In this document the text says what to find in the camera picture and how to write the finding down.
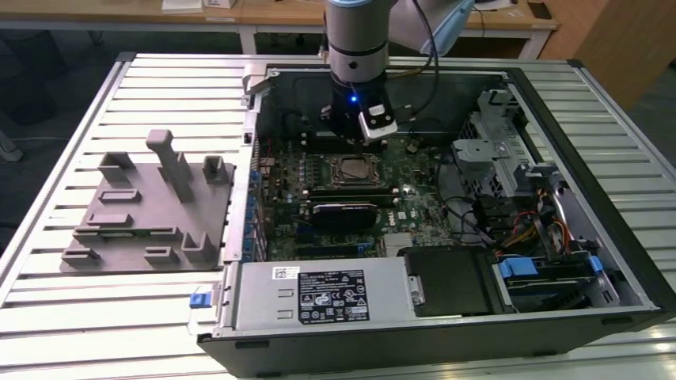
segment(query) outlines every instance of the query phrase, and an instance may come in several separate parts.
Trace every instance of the red wire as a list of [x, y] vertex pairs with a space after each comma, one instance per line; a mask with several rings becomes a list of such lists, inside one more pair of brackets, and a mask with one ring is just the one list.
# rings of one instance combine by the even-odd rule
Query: red wire
[[526, 216], [526, 215], [533, 215], [533, 214], [537, 214], [534, 211], [524, 211], [521, 213], [518, 213], [518, 215], [516, 216], [514, 218], [514, 229], [510, 231], [510, 234], [516, 234], [516, 228], [518, 227], [517, 223], [518, 223], [518, 220], [521, 219], [521, 217]]

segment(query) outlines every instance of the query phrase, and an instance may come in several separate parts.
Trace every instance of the power supply label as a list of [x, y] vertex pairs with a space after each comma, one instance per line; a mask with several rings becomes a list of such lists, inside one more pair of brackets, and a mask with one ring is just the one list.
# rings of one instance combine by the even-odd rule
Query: power supply label
[[364, 271], [297, 274], [297, 320], [304, 325], [368, 321]]

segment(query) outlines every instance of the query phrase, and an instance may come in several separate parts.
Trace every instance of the blue latch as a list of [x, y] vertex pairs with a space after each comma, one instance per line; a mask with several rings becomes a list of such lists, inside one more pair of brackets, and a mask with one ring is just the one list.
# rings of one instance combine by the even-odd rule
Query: blue latch
[[210, 307], [210, 293], [190, 294], [190, 309], [208, 309]]
[[602, 264], [601, 264], [601, 260], [598, 260], [598, 257], [589, 256], [586, 258], [586, 260], [589, 261], [589, 264], [592, 266], [593, 273], [596, 273], [596, 274], [601, 273], [602, 272]]
[[261, 174], [256, 171], [256, 170], [252, 170], [249, 172], [249, 181], [250, 182], [256, 182], [261, 179]]
[[510, 257], [504, 259], [498, 264], [502, 279], [512, 276], [537, 276], [536, 263], [529, 257]]

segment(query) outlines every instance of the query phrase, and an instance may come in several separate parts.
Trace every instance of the cardboard box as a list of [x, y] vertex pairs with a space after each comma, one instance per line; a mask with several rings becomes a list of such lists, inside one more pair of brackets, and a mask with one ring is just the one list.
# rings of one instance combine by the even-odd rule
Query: cardboard box
[[204, 0], [204, 6], [213, 6], [216, 8], [232, 8], [236, 0]]

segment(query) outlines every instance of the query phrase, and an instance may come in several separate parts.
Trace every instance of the white sticker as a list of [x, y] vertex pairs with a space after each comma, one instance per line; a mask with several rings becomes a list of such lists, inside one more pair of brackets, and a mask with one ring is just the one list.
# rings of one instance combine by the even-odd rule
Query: white sticker
[[297, 279], [300, 267], [273, 267], [272, 279]]
[[234, 22], [232, 17], [205, 17], [205, 20], [213, 22]]

